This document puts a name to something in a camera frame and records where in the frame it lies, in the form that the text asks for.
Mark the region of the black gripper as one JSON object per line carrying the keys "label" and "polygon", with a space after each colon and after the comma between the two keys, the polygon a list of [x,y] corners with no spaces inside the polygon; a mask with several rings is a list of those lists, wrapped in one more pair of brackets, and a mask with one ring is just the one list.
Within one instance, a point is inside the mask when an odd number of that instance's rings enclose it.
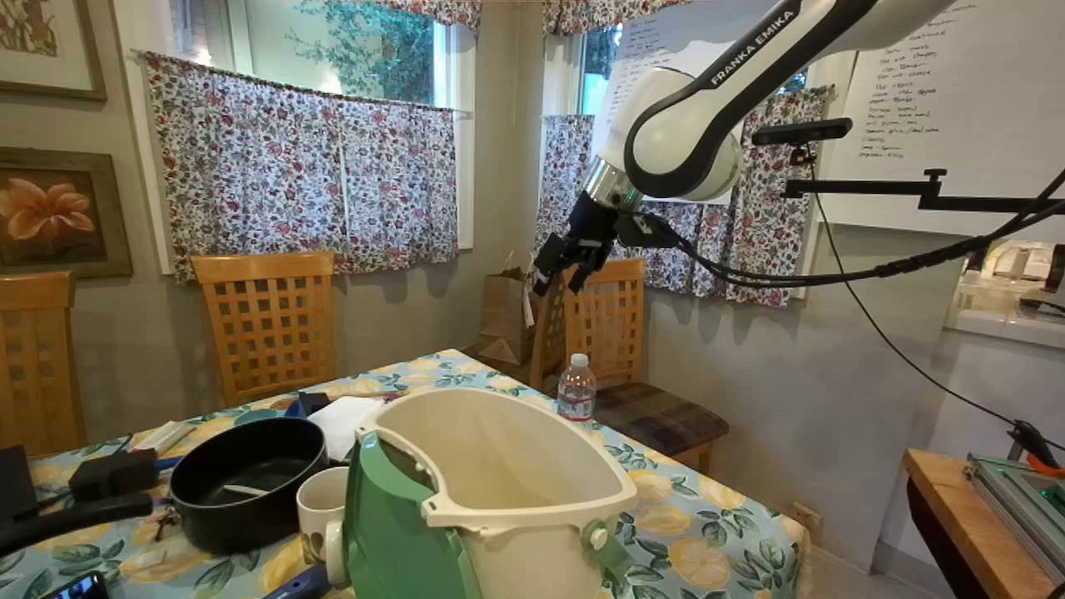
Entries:
{"label": "black gripper", "polygon": [[570,228],[552,233],[532,259],[532,294],[546,296],[563,268],[572,268],[570,294],[580,294],[585,278],[604,262],[616,238],[617,214],[582,192],[570,214]]}

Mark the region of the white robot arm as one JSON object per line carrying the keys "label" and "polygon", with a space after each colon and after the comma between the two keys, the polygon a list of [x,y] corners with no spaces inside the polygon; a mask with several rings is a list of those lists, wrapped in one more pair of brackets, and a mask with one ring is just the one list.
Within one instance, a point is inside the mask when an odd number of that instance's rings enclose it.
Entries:
{"label": "white robot arm", "polygon": [[701,73],[645,73],[613,114],[566,233],[539,246],[532,294],[542,296],[563,268],[572,268],[580,289],[604,262],[617,215],[642,196],[720,196],[737,166],[735,126],[791,73],[828,53],[891,46],[949,3],[778,0]]}

